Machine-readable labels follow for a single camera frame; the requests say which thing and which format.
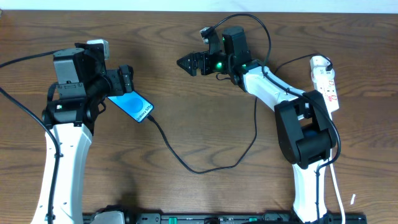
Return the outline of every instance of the blue smartphone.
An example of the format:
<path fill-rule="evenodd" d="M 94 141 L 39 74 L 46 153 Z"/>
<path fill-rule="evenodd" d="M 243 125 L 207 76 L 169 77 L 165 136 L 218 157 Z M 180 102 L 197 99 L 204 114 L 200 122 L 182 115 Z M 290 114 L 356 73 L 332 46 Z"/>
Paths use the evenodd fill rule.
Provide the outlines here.
<path fill-rule="evenodd" d="M 154 109 L 154 105 L 137 92 L 125 93 L 123 96 L 108 97 L 116 106 L 126 112 L 130 117 L 141 123 Z"/>

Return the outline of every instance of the power strip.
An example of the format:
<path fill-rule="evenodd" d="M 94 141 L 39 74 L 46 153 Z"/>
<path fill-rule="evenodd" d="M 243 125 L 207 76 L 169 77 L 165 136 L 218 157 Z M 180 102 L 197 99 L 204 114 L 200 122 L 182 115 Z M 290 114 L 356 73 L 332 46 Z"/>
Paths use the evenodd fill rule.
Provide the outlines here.
<path fill-rule="evenodd" d="M 313 87 L 323 95 L 328 112 L 332 113 L 338 110 L 339 105 L 334 79 L 335 70 L 326 71 L 329 64 L 322 56 L 314 56 L 310 60 Z"/>

